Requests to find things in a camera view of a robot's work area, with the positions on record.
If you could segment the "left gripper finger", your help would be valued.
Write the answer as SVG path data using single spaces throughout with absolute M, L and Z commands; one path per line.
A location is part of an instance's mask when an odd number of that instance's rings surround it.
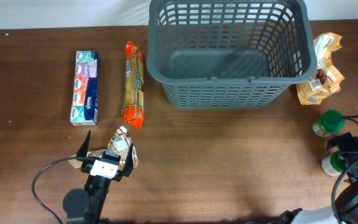
M 81 147 L 79 148 L 79 150 L 76 153 L 77 157 L 86 157 L 87 156 L 88 148 L 89 148 L 89 144 L 90 144 L 90 137 L 91 137 L 91 131 L 88 131 L 83 144 L 81 145 Z
M 127 153 L 126 161 L 123 167 L 123 176 L 129 177 L 134 169 L 133 163 L 133 144 L 130 145 L 129 151 Z

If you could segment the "green lid peanut butter jar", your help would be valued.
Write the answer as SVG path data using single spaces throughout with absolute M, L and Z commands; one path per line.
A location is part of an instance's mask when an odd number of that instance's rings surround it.
M 339 176 L 343 173 L 346 165 L 346 154 L 334 147 L 328 149 L 328 154 L 321 161 L 323 171 L 330 176 Z

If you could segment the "green lid jar with label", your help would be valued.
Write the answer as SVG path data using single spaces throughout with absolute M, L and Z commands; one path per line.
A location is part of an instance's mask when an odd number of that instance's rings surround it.
M 316 135 L 325 138 L 341 130 L 344 125 L 345 119 L 339 111 L 328 110 L 313 123 L 312 128 Z

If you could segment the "red spaghetti packet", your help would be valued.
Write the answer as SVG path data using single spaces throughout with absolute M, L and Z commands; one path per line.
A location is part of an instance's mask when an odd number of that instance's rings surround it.
M 126 73 L 124 77 L 124 97 L 122 117 L 136 128 L 144 122 L 144 53 L 132 41 L 128 41 L 126 51 Z

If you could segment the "orange snack bag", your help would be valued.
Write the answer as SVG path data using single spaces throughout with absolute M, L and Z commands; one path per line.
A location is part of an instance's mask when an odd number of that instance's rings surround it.
M 340 49 L 342 37 L 332 32 L 319 35 L 314 43 L 317 58 L 316 73 L 307 81 L 296 84 L 298 99 L 302 105 L 320 105 L 329 96 L 341 90 L 344 75 L 333 65 L 331 54 Z

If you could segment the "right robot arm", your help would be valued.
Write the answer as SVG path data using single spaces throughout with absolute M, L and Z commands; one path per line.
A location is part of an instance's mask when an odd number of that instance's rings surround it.
M 354 118 L 348 120 L 358 125 Z M 336 178 L 330 206 L 317 210 L 287 210 L 277 218 L 255 220 L 254 223 L 358 223 L 358 138 L 351 133 L 331 138 L 321 168 Z

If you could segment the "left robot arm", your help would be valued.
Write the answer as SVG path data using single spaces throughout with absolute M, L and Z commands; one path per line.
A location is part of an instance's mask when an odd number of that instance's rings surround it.
M 124 167 L 119 169 L 119 154 L 104 151 L 101 157 L 86 155 L 91 134 L 88 133 L 85 141 L 77 151 L 82 165 L 81 171 L 88 174 L 85 186 L 82 189 L 69 191 L 63 199 L 63 209 L 67 214 L 67 223 L 107 224 L 108 218 L 101 218 L 105 199 L 112 181 L 119 182 L 123 177 L 129 177 L 134 169 L 134 146 L 129 146 Z

